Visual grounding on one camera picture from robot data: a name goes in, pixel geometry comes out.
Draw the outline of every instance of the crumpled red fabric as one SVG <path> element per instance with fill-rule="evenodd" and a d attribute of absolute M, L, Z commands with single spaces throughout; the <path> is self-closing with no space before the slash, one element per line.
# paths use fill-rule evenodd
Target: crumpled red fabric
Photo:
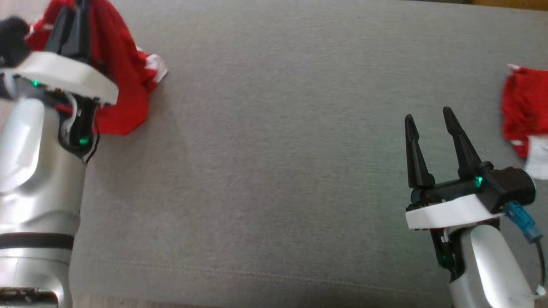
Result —
<path fill-rule="evenodd" d="M 503 136 L 526 158 L 531 135 L 548 134 L 548 71 L 514 67 L 503 90 Z"/>
<path fill-rule="evenodd" d="M 52 25 L 64 5 L 74 0 L 52 0 L 42 18 L 31 25 L 27 42 L 33 50 L 44 50 Z M 124 20 L 108 0 L 90 1 L 92 55 L 95 63 L 109 69 L 119 89 L 118 101 L 97 111 L 99 132 L 127 135 L 148 116 L 149 92 L 157 82 L 158 71 L 147 65 L 150 54 L 138 50 Z"/>

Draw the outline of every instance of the gray cushion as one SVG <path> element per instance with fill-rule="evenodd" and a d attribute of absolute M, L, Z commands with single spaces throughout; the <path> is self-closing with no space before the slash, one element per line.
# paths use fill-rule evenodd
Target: gray cushion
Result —
<path fill-rule="evenodd" d="M 407 230 L 403 119 L 457 178 L 442 107 L 483 159 L 515 63 L 548 69 L 548 14 L 405 1 L 115 0 L 171 71 L 150 118 L 88 169 L 74 290 L 220 307 L 441 307 L 448 273 Z M 530 211 L 546 226 L 548 186 Z M 503 223 L 532 285 L 534 247 Z"/>

